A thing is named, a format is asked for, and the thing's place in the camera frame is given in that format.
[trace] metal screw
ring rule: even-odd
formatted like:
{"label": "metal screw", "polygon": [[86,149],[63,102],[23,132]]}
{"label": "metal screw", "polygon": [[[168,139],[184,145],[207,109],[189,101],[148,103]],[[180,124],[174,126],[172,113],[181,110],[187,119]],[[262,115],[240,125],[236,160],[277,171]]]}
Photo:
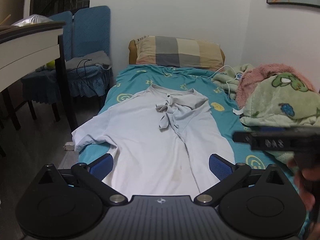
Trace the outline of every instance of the metal screw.
{"label": "metal screw", "polygon": [[112,195],[109,199],[113,203],[121,203],[125,200],[125,197],[120,194],[115,194],[115,195]]}
{"label": "metal screw", "polygon": [[207,194],[201,194],[197,197],[197,200],[201,203],[208,203],[212,200],[212,197]]}

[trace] bed sheet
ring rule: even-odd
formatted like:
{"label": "bed sheet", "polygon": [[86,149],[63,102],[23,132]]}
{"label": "bed sheet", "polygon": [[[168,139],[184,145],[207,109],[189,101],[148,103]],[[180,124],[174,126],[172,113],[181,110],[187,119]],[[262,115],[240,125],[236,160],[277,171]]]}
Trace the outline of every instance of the bed sheet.
{"label": "bed sheet", "polygon": [[[234,131],[250,131],[250,128],[243,126],[239,120],[239,116],[232,112],[233,108],[236,110],[239,109],[236,101],[230,99],[221,88],[211,81],[211,78],[205,78],[213,74],[213,71],[196,68],[129,65],[117,76],[116,85],[110,89],[105,105],[99,114],[106,111],[110,106],[130,98],[137,92],[147,89],[151,84],[157,84],[174,90],[194,88],[209,99],[211,114],[217,123],[221,135],[230,143],[235,154],[236,163],[247,163],[253,169],[265,169],[269,164],[276,163],[282,168],[293,184],[291,171],[272,155],[262,151],[252,151],[247,144],[233,142],[232,134]],[[87,145],[80,152],[79,161],[91,163],[104,155],[109,150],[109,147],[110,145],[108,143]],[[307,223],[308,219],[300,232],[300,236],[304,233],[304,228]]]}

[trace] white shirt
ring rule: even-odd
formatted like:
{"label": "white shirt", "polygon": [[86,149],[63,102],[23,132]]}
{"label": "white shirt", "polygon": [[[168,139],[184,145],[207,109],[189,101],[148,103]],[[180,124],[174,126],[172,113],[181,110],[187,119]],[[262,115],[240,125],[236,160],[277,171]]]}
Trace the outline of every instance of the white shirt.
{"label": "white shirt", "polygon": [[207,97],[194,89],[151,85],[72,132],[75,151],[108,142],[113,171],[103,179],[128,199],[132,195],[199,195],[219,182],[209,169],[217,153],[234,154],[210,114]]}

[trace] floor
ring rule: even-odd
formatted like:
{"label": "floor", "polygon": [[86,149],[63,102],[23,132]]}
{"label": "floor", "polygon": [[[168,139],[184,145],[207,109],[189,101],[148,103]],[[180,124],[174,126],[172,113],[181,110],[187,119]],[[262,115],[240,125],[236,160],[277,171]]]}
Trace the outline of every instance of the floor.
{"label": "floor", "polygon": [[[61,120],[55,121],[50,105],[33,103],[37,120],[33,120],[25,104],[17,111],[21,129],[16,131],[11,120],[0,130],[0,145],[6,157],[0,157],[0,239],[21,239],[23,234],[15,220],[15,206],[44,164],[70,168],[77,162],[77,153],[63,149],[72,141],[63,107],[58,105]],[[97,98],[78,98],[75,104],[78,124],[98,113]]]}

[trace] plaid pillow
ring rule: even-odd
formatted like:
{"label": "plaid pillow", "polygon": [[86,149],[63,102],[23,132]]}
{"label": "plaid pillow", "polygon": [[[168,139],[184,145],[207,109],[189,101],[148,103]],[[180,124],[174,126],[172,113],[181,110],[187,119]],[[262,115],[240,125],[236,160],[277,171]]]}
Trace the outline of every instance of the plaid pillow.
{"label": "plaid pillow", "polygon": [[213,71],[223,66],[220,46],[212,42],[162,36],[145,36],[134,41],[138,53],[137,64]]}

